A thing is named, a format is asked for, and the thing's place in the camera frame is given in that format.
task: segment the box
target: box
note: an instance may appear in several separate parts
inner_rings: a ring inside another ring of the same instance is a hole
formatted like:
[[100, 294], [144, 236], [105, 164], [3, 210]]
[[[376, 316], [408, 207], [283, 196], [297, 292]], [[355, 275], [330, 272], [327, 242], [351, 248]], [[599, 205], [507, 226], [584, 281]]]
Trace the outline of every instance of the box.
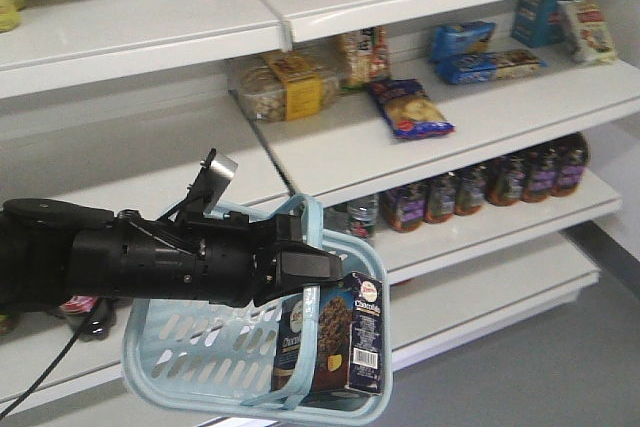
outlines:
[[511, 36], [532, 48], [562, 42], [558, 1], [518, 0]]
[[342, 69], [321, 43], [290, 52], [229, 59], [229, 90], [250, 120], [278, 122], [318, 113], [340, 95]]
[[[383, 349], [382, 283], [352, 272], [320, 293], [318, 353], [309, 395], [313, 404], [328, 399], [369, 397], [381, 393]], [[272, 389], [280, 389], [298, 358], [302, 297], [283, 303]]]

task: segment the food package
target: food package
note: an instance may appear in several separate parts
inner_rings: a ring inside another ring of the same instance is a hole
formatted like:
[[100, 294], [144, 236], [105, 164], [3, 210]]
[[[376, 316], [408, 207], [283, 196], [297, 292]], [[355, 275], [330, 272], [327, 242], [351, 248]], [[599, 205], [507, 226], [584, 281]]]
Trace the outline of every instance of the food package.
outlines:
[[371, 82], [369, 94], [396, 138], [423, 139], [454, 131], [416, 79]]
[[602, 11], [590, 0], [561, 1], [560, 19], [573, 59], [580, 64], [606, 64], [618, 52]]
[[279, 122], [318, 113], [340, 95], [342, 72], [327, 46], [227, 61], [229, 90], [251, 120]]
[[371, 81], [391, 77], [384, 27], [339, 34], [336, 43], [345, 64], [343, 90], [362, 90]]
[[530, 50], [455, 55], [436, 65], [436, 72], [450, 84], [471, 84], [518, 79], [535, 73], [546, 62]]
[[[317, 356], [304, 403], [380, 394], [383, 362], [383, 286], [359, 272], [320, 291]], [[300, 351], [302, 296], [283, 303], [272, 389], [285, 385]]]
[[13, 0], [0, 0], [0, 32], [8, 32], [20, 25], [20, 13]]
[[439, 25], [431, 41], [430, 62], [440, 62], [452, 55], [486, 52], [495, 31], [495, 22], [462, 22]]
[[558, 1], [518, 0], [511, 37], [532, 48], [562, 42]]

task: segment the black wire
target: black wire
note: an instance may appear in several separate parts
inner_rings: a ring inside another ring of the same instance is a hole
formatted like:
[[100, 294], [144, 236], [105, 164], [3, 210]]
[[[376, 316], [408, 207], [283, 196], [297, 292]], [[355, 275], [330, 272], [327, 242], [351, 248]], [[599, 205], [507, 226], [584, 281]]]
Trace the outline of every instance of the black wire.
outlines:
[[25, 390], [16, 400], [14, 400], [11, 403], [11, 405], [9, 405], [6, 409], [0, 412], [0, 422], [2, 422], [5, 419], [5, 417], [7, 417], [7, 415], [9, 415], [16, 407], [18, 407], [22, 402], [24, 402], [27, 399], [27, 397], [33, 394], [36, 391], [36, 389], [40, 387], [40, 384], [42, 384], [42, 382], [44, 382], [44, 380], [49, 376], [49, 374], [53, 371], [53, 369], [55, 369], [58, 366], [58, 364], [62, 361], [64, 356], [67, 355], [71, 347], [73, 347], [73, 344], [76, 343], [76, 340], [78, 340], [80, 335], [82, 335], [84, 329], [92, 321], [93, 315], [98, 311], [98, 308], [100, 307], [101, 303], [102, 303], [102, 297], [98, 297], [98, 300], [93, 305], [93, 307], [91, 308], [87, 316], [82, 320], [80, 327], [78, 327], [75, 330], [75, 332], [73, 333], [73, 335], [71, 336], [67, 344], [62, 348], [62, 350], [57, 355], [57, 357], [53, 359], [53, 361], [49, 364], [49, 367], [47, 367], [44, 370], [44, 372], [42, 372], [40, 377], [38, 377], [33, 382], [33, 384], [31, 384], [31, 386], [27, 390]]

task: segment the floor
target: floor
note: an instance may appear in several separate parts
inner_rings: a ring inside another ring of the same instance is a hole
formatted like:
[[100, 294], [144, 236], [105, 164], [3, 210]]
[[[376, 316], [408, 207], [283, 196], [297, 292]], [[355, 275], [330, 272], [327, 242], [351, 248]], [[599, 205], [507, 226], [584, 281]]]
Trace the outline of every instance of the floor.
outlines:
[[640, 427], [640, 265], [593, 224], [569, 234], [601, 265], [599, 283], [398, 372], [370, 427]]

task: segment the plastic basket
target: plastic basket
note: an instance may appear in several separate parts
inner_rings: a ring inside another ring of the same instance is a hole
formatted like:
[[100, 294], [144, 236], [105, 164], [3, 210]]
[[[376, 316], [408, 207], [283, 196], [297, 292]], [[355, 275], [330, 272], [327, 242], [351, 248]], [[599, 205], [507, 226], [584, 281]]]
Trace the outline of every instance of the plastic basket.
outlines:
[[[303, 207], [305, 241], [342, 258], [344, 272], [382, 280], [383, 382], [380, 395], [336, 398], [313, 407], [300, 404], [309, 392], [316, 358], [319, 287], [303, 292], [303, 327], [295, 372], [271, 391], [278, 320], [284, 299], [256, 308], [211, 305], [206, 301], [136, 300], [127, 323], [122, 364], [131, 390], [165, 408], [216, 415], [322, 425], [364, 425], [386, 407], [392, 369], [389, 289], [376, 252], [360, 239], [322, 228], [322, 207], [296, 195], [275, 213]], [[269, 214], [221, 202], [212, 215], [228, 211], [261, 220]]]

